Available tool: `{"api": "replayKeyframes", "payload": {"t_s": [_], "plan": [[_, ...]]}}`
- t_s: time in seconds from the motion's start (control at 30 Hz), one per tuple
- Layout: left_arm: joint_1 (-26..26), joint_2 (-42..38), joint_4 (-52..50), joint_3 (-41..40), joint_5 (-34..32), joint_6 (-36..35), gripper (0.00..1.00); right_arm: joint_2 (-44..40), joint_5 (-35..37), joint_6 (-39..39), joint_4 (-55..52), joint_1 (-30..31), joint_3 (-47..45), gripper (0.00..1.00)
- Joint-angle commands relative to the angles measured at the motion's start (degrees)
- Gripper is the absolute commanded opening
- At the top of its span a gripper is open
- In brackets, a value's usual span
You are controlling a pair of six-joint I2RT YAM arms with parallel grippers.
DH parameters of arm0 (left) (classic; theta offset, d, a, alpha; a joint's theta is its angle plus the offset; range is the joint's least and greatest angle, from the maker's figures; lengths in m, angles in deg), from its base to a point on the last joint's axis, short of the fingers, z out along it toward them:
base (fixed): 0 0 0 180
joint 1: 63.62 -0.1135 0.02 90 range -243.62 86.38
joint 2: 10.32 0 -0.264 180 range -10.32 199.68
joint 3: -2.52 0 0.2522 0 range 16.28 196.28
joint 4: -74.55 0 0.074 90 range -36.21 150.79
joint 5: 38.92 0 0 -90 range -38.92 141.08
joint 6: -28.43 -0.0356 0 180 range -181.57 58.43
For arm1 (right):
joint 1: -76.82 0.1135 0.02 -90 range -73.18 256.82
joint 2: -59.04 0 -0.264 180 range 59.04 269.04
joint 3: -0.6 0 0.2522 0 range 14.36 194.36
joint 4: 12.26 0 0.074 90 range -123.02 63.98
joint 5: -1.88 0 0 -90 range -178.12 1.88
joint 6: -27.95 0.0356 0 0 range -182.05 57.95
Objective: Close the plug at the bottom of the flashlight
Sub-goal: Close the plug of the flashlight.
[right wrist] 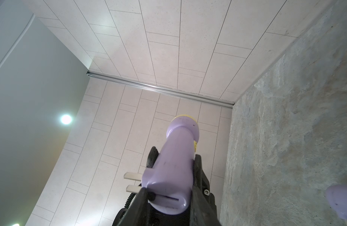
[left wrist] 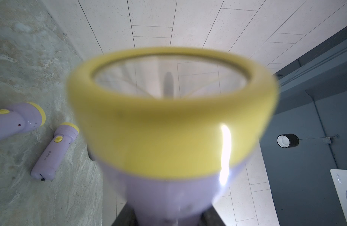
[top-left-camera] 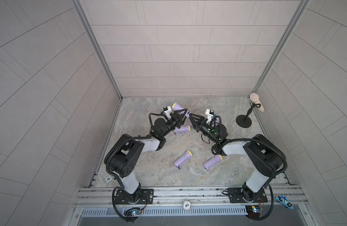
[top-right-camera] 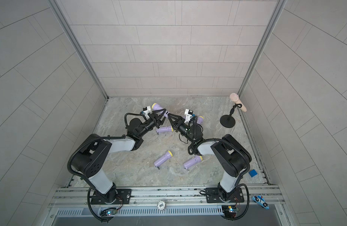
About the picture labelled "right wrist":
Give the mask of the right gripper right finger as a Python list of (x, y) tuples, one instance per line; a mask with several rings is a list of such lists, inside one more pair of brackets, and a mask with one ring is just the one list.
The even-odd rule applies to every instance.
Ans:
[(193, 188), (190, 204), (191, 226), (219, 226), (215, 196), (202, 169), (202, 158), (195, 155), (193, 164)]

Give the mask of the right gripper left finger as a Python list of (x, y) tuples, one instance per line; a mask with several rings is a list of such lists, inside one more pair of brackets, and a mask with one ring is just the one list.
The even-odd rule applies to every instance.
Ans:
[(141, 188), (135, 198), (129, 196), (130, 206), (122, 208), (117, 214), (113, 226), (155, 226), (156, 220), (153, 216), (153, 208), (149, 201), (154, 201), (156, 194)]

